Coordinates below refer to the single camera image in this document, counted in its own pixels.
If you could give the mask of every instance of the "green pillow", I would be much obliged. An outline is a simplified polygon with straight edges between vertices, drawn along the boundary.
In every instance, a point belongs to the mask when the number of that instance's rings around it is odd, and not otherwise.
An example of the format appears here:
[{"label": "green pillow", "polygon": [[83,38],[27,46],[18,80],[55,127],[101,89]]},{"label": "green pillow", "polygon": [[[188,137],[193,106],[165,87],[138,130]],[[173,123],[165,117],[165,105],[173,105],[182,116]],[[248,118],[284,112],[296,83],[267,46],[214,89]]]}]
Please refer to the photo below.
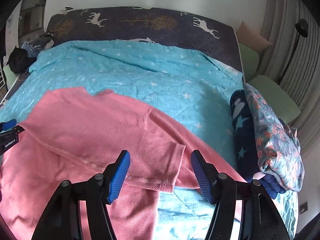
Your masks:
[{"label": "green pillow", "polygon": [[256,75],[259,64],[259,54],[248,46],[239,43],[245,81],[248,82]]},{"label": "green pillow", "polygon": [[260,92],[277,117],[285,123],[294,120],[301,113],[299,107],[288,94],[267,76],[258,75],[248,84]]}]

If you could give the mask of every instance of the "folded blanket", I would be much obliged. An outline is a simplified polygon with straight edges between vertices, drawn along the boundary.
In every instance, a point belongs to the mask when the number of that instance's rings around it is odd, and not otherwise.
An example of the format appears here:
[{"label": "folded blanket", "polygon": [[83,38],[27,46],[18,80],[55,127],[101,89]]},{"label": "folded blanket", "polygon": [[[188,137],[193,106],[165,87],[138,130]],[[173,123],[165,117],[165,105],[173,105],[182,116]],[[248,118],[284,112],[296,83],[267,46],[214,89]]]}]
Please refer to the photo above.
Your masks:
[{"label": "folded blanket", "polygon": [[[152,239],[159,190],[199,188],[191,168],[199,149],[219,172],[244,181],[214,150],[161,111],[106,90],[47,92],[28,119],[20,141],[5,153],[0,213],[18,240],[29,240],[59,183],[87,180],[114,162],[122,149],[132,163],[119,198],[108,206],[119,239]],[[84,238],[89,237],[81,204]],[[237,202],[236,219],[241,218]]]},{"label": "folded blanket", "polygon": [[[247,182],[251,182],[255,174],[260,173],[260,169],[252,115],[243,90],[237,90],[232,94],[230,107],[233,112],[232,124],[235,128],[235,150],[239,155],[238,172]],[[276,199],[278,193],[286,192],[273,175],[264,174],[263,176],[259,180],[272,199]]]},{"label": "folded blanket", "polygon": [[253,117],[260,171],[273,175],[284,189],[300,191],[304,168],[299,140],[283,126],[259,91],[245,83],[244,93]]}]

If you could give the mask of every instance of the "screw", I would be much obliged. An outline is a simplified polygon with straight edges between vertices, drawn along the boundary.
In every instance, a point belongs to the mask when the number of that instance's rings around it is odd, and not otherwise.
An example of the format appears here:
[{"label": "screw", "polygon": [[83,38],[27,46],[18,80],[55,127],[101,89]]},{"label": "screw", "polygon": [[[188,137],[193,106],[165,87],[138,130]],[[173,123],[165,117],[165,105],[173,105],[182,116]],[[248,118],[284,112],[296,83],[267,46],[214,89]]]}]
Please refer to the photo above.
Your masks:
[{"label": "screw", "polygon": [[64,180],[63,182],[61,182],[61,186],[66,187],[69,185],[69,181],[68,180]]},{"label": "screw", "polygon": [[103,178],[103,174],[102,174],[102,173],[98,173],[98,174],[96,174],[96,175],[94,176],[94,178],[95,178],[96,180],[100,180],[100,179]]},{"label": "screw", "polygon": [[220,179],[226,179],[228,176],[225,174],[225,173],[219,173],[218,174],[218,177],[220,178]]},{"label": "screw", "polygon": [[252,181],[252,183],[253,183],[254,185],[256,185],[256,186],[260,186],[260,185],[261,185],[260,181],[258,181],[257,179],[254,179],[254,180]]}]

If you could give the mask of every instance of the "blue gripper pad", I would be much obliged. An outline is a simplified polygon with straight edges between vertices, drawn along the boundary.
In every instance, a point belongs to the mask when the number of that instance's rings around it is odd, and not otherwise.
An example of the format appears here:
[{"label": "blue gripper pad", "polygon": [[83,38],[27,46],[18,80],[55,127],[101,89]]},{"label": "blue gripper pad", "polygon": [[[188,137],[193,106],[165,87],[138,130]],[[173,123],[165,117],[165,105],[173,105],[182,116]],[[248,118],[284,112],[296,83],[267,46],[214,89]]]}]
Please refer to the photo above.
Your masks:
[{"label": "blue gripper pad", "polygon": [[208,180],[207,176],[205,175],[203,168],[201,167],[201,164],[196,156],[196,151],[193,151],[191,153],[191,165],[193,168],[193,172],[195,173],[195,176],[199,183],[203,197],[209,203],[212,203],[213,198],[211,196],[211,183]]},{"label": "blue gripper pad", "polygon": [[110,182],[110,191],[108,196],[110,204],[119,196],[122,184],[130,166],[130,153],[125,150],[122,151],[115,164],[118,164],[118,168]]},{"label": "blue gripper pad", "polygon": [[4,131],[7,131],[17,125],[17,121],[15,119],[12,119],[11,121],[8,122],[3,122],[1,129]]}]

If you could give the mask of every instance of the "wall outlet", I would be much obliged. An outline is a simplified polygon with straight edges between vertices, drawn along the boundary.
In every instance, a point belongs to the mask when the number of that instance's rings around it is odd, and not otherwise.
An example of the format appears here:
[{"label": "wall outlet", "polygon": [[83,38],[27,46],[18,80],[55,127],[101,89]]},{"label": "wall outlet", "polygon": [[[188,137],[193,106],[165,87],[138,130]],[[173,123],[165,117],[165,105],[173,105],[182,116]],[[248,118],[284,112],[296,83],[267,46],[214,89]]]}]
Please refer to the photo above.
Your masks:
[{"label": "wall outlet", "polygon": [[305,202],[299,206],[299,214],[302,214],[308,210],[308,202]]}]

